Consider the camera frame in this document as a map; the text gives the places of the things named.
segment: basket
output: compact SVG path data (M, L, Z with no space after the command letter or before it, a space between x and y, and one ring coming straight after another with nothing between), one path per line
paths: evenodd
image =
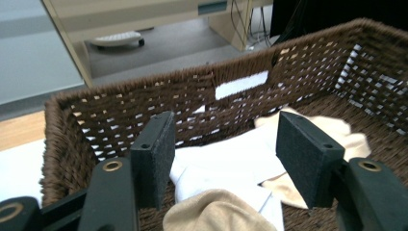
M216 99L221 84L264 71L264 84ZM357 19L219 64L60 93L46 103L43 206L86 188L99 161L124 156L150 117L169 110L177 147L237 136L287 105L339 117L408 185L407 80L408 35ZM173 193L169 182L164 209L141 210L142 230L163 229ZM284 221L287 230L337 229L334 208L284 206Z

